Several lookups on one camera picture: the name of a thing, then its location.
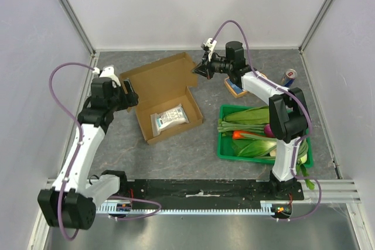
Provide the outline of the brown cardboard box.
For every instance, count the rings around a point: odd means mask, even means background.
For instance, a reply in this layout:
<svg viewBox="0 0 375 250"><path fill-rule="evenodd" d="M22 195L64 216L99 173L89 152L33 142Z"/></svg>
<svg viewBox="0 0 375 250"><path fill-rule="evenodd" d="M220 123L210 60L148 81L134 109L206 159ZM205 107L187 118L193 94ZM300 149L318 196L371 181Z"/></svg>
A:
<svg viewBox="0 0 375 250"><path fill-rule="evenodd" d="M183 52L120 74L120 80L129 80L138 94L138 105L134 109L148 144L153 145L203 123L203 115L190 91L191 87L197 86L197 75L192 72L195 67L191 56ZM151 115L178 105L182 106L189 122L154 136Z"/></svg>

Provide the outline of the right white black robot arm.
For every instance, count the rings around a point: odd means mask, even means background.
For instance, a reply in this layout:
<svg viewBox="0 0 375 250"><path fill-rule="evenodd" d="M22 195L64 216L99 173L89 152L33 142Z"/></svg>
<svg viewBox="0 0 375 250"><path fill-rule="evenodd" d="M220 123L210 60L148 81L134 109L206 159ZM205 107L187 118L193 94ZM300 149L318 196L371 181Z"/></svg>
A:
<svg viewBox="0 0 375 250"><path fill-rule="evenodd" d="M215 73L227 74L230 81L250 92L268 105L270 128L277 139L277 154L268 192L274 199L282 199L296 182L296 157L311 120L301 89L289 89L265 78L244 57L241 42L226 43L226 55L214 52L216 41L203 43L204 55L193 73L213 78Z"/></svg>

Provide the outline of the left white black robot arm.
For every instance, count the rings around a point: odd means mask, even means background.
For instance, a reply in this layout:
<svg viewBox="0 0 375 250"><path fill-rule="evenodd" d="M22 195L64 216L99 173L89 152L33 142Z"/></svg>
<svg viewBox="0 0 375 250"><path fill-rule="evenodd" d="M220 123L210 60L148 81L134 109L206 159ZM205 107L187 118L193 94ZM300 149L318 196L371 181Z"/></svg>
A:
<svg viewBox="0 0 375 250"><path fill-rule="evenodd" d="M41 190L37 201L51 227L87 230L96 209L113 196L129 193L127 176L118 170L105 170L92 185L87 178L94 155L114 120L114 113L138 104L138 94L129 80L117 85L111 78L95 78L91 94L78 114L78 127L62 171L49 189Z"/></svg>

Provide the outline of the white plastic packet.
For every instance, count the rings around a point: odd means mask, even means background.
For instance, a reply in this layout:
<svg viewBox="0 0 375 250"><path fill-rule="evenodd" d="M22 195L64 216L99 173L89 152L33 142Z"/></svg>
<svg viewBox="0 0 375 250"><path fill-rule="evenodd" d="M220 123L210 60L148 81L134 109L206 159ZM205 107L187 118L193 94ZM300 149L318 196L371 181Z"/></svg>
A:
<svg viewBox="0 0 375 250"><path fill-rule="evenodd" d="M178 104L160 114L151 114L150 119L153 137L159 136L161 132L177 125L190 123L182 104Z"/></svg>

